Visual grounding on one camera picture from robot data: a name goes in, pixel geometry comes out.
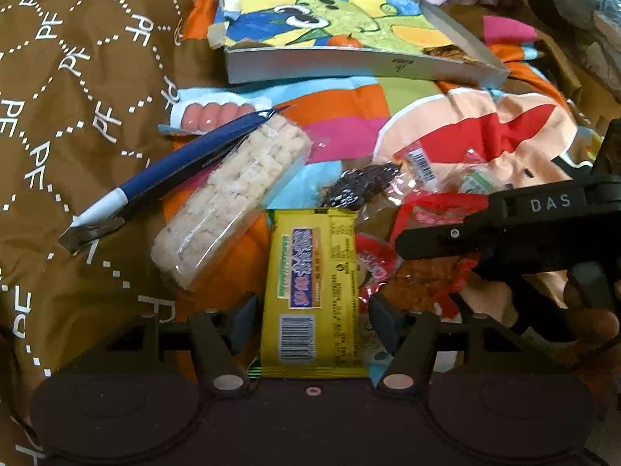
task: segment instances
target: magenta fabric patch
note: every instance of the magenta fabric patch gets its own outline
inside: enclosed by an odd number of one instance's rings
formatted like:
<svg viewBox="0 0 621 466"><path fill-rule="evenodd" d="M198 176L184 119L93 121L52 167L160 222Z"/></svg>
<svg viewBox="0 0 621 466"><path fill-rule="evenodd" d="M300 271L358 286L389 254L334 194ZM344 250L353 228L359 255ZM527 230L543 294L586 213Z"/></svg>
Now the magenta fabric patch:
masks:
<svg viewBox="0 0 621 466"><path fill-rule="evenodd" d="M313 142L307 163L353 160L373 155L378 133L389 117L337 117L304 126Z"/></svg>
<svg viewBox="0 0 621 466"><path fill-rule="evenodd" d="M537 40L536 29L527 24L495 15L483 16L483 37L487 45L522 44Z"/></svg>

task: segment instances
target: dark dried snack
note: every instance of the dark dried snack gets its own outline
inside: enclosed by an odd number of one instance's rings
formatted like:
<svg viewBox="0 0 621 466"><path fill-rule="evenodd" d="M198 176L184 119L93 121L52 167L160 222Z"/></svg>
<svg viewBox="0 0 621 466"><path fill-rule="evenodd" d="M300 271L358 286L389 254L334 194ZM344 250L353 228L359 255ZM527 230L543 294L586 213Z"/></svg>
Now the dark dried snack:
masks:
<svg viewBox="0 0 621 466"><path fill-rule="evenodd" d="M444 57L446 59L455 59L469 64L480 64L476 59L468 56L457 45L444 45L442 47L427 47L423 52L429 56Z"/></svg>
<svg viewBox="0 0 621 466"><path fill-rule="evenodd" d="M373 196L384 191L399 173L401 165L369 165L348 170L324 191L322 207L336 207L354 212L361 209Z"/></svg>

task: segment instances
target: black device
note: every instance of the black device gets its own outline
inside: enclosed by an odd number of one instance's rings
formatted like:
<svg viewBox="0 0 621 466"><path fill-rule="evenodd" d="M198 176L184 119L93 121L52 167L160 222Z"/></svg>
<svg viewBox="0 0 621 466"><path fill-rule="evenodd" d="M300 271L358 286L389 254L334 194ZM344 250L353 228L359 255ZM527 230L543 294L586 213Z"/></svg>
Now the black device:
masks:
<svg viewBox="0 0 621 466"><path fill-rule="evenodd" d="M492 194L463 225L404 231L396 248L406 258L484 250L515 273L570 268L586 304L619 312L620 157L617 121L592 176ZM59 370L32 402L45 466L588 463L588 389L490 317L443 323L375 294L369 318L394 354L377 387L250 380L234 354L259 317L254 295L185 323L141 317ZM171 350L192 353L198 382L163 361ZM432 373L438 351L463 362Z"/></svg>

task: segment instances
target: green cartoon face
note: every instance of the green cartoon face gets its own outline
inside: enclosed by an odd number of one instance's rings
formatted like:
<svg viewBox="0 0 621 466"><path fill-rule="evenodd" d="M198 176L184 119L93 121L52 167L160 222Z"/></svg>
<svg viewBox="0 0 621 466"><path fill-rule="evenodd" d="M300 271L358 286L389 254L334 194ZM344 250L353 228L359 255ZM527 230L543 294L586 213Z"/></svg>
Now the green cartoon face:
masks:
<svg viewBox="0 0 621 466"><path fill-rule="evenodd" d="M325 18L330 24L324 30L333 36L351 30L379 29L377 22L364 10L344 0L297 0L296 5L308 7L312 15Z"/></svg>

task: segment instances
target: purple label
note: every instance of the purple label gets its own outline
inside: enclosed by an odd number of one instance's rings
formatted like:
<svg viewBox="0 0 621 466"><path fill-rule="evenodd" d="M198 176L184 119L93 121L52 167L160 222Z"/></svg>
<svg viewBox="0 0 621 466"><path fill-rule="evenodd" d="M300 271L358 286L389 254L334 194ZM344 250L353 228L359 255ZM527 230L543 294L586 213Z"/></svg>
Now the purple label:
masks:
<svg viewBox="0 0 621 466"><path fill-rule="evenodd" d="M312 308L312 229L294 229L290 308Z"/></svg>

